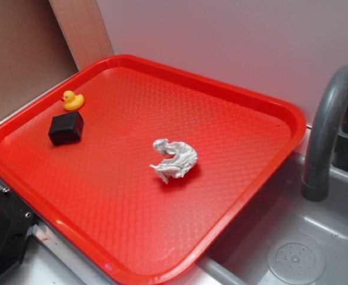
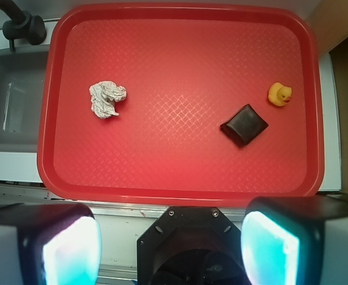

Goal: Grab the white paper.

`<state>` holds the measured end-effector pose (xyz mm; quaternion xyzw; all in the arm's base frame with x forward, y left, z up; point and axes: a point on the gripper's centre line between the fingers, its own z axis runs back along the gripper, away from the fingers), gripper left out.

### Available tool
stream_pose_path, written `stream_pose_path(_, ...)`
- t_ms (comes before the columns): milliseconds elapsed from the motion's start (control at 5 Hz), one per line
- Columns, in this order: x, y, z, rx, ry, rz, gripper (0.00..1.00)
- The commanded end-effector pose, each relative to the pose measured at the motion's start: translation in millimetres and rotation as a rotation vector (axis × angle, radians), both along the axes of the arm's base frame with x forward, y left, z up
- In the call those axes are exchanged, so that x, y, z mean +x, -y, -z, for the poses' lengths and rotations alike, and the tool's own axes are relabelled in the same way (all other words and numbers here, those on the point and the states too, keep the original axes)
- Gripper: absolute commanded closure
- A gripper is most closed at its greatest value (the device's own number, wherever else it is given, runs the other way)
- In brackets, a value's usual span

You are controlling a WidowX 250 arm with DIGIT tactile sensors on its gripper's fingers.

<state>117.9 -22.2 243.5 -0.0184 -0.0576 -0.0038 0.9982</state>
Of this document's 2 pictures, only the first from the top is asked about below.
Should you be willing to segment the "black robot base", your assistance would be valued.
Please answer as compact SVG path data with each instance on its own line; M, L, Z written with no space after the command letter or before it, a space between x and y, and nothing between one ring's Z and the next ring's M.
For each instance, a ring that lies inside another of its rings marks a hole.
M34 212L15 192L0 190L0 280L23 263L35 223Z

